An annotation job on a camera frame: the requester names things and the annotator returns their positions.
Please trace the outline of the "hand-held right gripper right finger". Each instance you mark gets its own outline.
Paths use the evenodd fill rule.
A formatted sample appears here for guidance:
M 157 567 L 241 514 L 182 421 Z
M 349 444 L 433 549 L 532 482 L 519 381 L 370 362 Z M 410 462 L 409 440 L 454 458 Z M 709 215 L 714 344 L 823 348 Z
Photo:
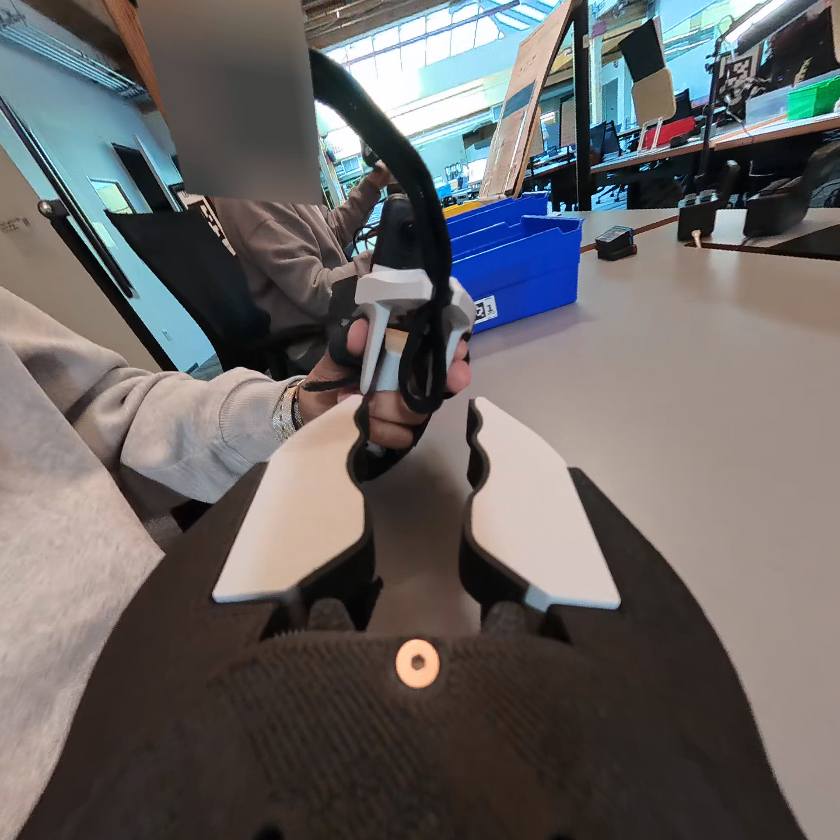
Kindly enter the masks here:
M 481 620 L 500 604 L 537 624 L 565 608 L 617 615 L 622 597 L 566 460 L 485 397 L 469 402 L 466 442 L 459 581 Z

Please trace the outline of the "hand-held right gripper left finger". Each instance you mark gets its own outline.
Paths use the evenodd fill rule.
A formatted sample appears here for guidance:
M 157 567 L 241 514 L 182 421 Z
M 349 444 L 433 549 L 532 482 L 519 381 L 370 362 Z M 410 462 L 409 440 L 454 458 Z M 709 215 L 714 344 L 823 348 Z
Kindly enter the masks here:
M 368 406 L 354 395 L 278 448 L 212 589 L 215 605 L 273 605 L 292 629 L 332 599 L 355 629 L 368 627 L 382 592 L 362 490 L 368 435 Z

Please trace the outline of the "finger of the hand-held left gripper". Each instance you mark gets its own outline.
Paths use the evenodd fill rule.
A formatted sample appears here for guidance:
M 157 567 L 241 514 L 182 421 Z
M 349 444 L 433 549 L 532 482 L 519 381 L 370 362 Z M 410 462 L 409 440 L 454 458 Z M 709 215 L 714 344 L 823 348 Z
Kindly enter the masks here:
M 433 298 L 434 287 L 424 269 L 372 269 L 357 279 L 354 302 L 369 328 L 360 374 L 360 392 L 368 394 L 392 316 L 414 312 Z
M 456 278 L 449 279 L 450 303 L 443 309 L 444 362 L 446 384 L 449 369 L 461 340 L 467 341 L 476 320 L 476 304 Z

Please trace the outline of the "person's left forearm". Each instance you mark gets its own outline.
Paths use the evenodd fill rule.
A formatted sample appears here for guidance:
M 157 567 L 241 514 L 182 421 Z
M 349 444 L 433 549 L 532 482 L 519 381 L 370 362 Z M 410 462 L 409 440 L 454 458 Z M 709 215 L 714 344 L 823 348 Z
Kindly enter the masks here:
M 99 463 L 210 503 L 280 446 L 271 415 L 293 378 L 143 371 L 4 288 L 1 316 L 2 448 L 48 475 Z

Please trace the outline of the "grey desk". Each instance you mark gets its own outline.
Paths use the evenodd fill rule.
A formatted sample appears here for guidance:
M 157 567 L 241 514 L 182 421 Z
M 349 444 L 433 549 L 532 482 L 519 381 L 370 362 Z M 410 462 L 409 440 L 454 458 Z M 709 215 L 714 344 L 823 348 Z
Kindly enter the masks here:
M 472 382 L 365 489 L 371 630 L 467 634 L 468 400 L 581 468 L 705 610 L 804 833 L 838 838 L 838 263 L 689 248 L 665 211 L 584 213 L 637 255 L 581 256 L 574 305 L 470 341 Z

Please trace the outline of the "person's left hand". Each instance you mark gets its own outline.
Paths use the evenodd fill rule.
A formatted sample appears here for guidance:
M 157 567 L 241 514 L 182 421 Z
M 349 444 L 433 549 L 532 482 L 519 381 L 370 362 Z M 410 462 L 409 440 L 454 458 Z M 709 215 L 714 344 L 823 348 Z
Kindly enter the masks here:
M 356 359 L 364 353 L 369 332 L 365 318 L 354 320 L 344 331 L 344 349 Z M 303 423 L 308 423 L 358 393 L 356 368 L 338 363 L 327 350 L 297 390 L 297 406 Z M 461 340 L 449 367 L 446 398 L 456 396 L 470 384 L 469 349 Z M 376 392 L 369 402 L 369 439 L 374 445 L 405 451 L 414 445 L 415 432 L 429 419 L 413 412 L 398 392 Z

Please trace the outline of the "wooden sign board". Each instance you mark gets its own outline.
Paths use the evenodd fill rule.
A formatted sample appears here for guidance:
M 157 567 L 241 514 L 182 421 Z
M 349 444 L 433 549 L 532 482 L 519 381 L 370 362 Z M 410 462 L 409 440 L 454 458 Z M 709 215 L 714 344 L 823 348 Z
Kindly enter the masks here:
M 539 99 L 579 1 L 561 2 L 518 48 L 478 198 L 483 204 L 517 197 L 532 158 Z

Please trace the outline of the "black pole stand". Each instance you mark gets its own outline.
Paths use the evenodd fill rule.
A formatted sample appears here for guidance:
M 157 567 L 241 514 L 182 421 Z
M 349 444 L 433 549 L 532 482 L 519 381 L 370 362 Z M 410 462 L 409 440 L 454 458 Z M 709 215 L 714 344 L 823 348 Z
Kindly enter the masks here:
M 592 210 L 589 3 L 572 4 L 576 206 Z

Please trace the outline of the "person's grey sweatshirt torso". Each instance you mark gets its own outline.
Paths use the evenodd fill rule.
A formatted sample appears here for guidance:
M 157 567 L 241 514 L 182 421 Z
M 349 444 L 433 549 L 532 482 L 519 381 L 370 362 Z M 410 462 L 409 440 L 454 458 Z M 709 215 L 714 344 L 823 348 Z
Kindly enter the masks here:
M 2 342 L 1 807 L 15 838 L 55 768 L 81 693 L 161 552 L 85 441 Z

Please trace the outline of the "wooden curved panel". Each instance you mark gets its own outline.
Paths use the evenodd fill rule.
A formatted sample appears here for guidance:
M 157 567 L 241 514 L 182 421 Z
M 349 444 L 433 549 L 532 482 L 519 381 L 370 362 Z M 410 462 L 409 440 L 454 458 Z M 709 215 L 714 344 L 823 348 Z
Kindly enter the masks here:
M 665 59 L 659 16 L 636 27 L 618 44 L 632 78 L 637 124 L 666 121 L 676 113 L 674 82 Z

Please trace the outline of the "wooden workbench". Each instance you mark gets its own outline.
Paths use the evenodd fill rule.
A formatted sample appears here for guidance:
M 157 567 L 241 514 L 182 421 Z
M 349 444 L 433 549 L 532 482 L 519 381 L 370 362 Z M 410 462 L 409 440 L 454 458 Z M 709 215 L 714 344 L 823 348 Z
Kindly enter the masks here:
M 741 178 L 758 174 L 764 165 L 798 165 L 825 142 L 838 139 L 837 112 L 807 119 L 772 119 L 749 128 L 731 127 L 709 141 L 706 173 L 709 183 L 718 181 L 718 172 L 727 161 L 741 167 Z M 593 164 L 590 188 L 594 195 L 607 187 L 625 187 L 630 209 L 652 206 L 642 197 L 648 184 L 679 182 L 700 173 L 704 145 L 701 137 L 691 138 L 675 148 L 663 147 L 616 156 Z M 546 192 L 555 211 L 574 205 L 582 209 L 577 197 L 576 159 L 573 154 L 529 171 L 526 192 Z

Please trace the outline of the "black charging dock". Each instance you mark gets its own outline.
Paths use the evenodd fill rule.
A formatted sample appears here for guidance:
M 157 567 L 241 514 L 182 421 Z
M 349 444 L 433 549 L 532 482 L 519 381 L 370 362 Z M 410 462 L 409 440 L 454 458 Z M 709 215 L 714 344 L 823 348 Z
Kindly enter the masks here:
M 801 175 L 777 180 L 752 194 L 744 205 L 744 238 L 779 236 L 798 225 L 813 194 L 832 180 L 838 161 L 839 142 L 827 143 L 811 155 Z

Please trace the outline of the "black white marker board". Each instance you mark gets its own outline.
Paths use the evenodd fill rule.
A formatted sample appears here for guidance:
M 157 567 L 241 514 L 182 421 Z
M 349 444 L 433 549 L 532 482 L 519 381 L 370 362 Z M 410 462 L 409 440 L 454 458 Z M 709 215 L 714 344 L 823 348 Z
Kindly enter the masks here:
M 759 65 L 757 54 L 752 51 L 743 56 L 724 54 L 718 66 L 716 107 L 729 110 L 741 107 L 753 89 Z

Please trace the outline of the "small green storage bin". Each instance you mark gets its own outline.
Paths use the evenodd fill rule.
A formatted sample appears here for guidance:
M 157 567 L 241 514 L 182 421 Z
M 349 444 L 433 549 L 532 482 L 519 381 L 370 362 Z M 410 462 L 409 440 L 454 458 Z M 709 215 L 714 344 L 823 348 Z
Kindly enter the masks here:
M 834 76 L 794 87 L 787 97 L 786 118 L 795 121 L 834 112 L 839 99 L 839 85 L 839 76 Z

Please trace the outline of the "wooden post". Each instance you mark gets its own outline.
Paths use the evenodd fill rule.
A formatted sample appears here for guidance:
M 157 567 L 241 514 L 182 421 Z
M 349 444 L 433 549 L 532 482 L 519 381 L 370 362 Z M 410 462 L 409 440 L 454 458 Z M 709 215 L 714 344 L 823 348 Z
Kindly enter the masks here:
M 143 86 L 149 92 L 163 120 L 168 123 L 137 3 L 134 1 L 103 1 L 102 3 L 140 74 Z

